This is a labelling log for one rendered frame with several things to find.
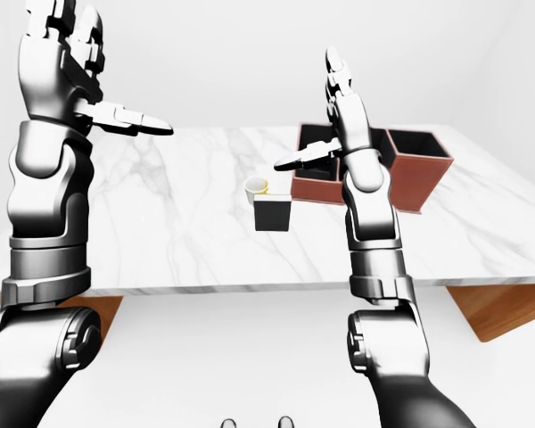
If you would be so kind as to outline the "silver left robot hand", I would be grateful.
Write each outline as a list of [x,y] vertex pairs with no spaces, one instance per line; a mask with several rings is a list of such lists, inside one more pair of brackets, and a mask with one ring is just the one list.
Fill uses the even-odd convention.
[[98,126],[115,134],[170,136],[166,121],[103,99],[103,21],[91,5],[75,14],[76,0],[26,0],[27,32],[21,38],[18,75],[31,119],[87,135]]

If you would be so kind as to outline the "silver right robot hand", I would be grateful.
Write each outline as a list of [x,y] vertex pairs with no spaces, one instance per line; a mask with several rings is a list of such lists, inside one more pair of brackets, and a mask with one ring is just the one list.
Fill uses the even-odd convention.
[[325,96],[327,117],[333,125],[332,141],[315,142],[278,160],[274,169],[310,169],[332,157],[340,157],[351,174],[382,177],[380,162],[371,143],[371,133],[365,106],[360,96],[352,89],[352,76],[347,63],[334,46],[325,51],[327,78]]

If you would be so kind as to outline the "red-brown desk caddy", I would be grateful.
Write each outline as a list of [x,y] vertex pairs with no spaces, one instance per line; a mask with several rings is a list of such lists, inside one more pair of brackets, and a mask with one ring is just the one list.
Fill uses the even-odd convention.
[[[390,200],[397,210],[418,213],[453,162],[431,131],[373,128],[372,142],[391,174]],[[336,158],[293,172],[294,200],[342,204],[342,175]]]

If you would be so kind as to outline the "black book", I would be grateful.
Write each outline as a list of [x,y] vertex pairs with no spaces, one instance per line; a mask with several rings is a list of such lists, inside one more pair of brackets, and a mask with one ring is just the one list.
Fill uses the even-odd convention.
[[287,232],[291,206],[289,194],[256,194],[253,199],[255,230]]

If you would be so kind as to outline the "white mug yellow inside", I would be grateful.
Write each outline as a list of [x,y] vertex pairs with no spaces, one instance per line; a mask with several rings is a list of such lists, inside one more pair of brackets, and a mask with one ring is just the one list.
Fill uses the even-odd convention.
[[243,186],[249,204],[254,203],[256,195],[268,191],[268,181],[264,177],[248,177],[244,180]]

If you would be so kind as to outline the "wooden table support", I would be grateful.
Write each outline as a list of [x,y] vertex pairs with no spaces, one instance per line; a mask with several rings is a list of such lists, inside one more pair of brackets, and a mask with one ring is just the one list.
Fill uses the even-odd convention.
[[535,320],[535,284],[448,286],[447,290],[481,342]]
[[[101,326],[99,332],[102,340],[104,340],[108,333],[113,318],[115,317],[119,305],[122,301],[121,297],[72,297],[62,303],[55,305],[47,303],[48,308],[54,308],[55,315],[66,314],[68,310],[72,314],[73,308],[89,308],[96,312],[101,319]],[[15,341],[28,341],[32,338],[38,337],[40,334],[48,334],[50,322],[47,319],[41,319],[37,313],[24,313],[21,310],[7,309],[0,316],[0,340],[6,337]]]

